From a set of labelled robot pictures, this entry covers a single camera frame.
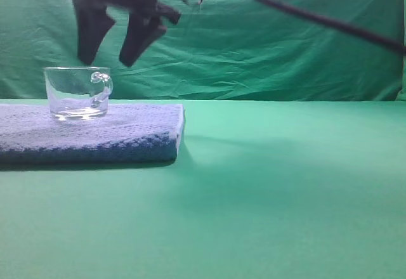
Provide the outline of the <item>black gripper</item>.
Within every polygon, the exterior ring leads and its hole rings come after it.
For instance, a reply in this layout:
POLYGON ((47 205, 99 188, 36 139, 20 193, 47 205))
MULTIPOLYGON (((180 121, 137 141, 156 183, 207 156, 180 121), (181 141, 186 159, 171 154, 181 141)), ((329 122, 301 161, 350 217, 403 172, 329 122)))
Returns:
POLYGON ((77 21, 77 57, 85 65, 94 62, 102 41, 115 24, 115 20, 107 13, 108 6, 131 12, 119 54, 119 61, 126 67, 132 67, 143 52, 166 33, 167 27, 163 25, 160 16, 175 25, 181 16, 179 11, 159 0, 72 0, 72 2, 77 21))

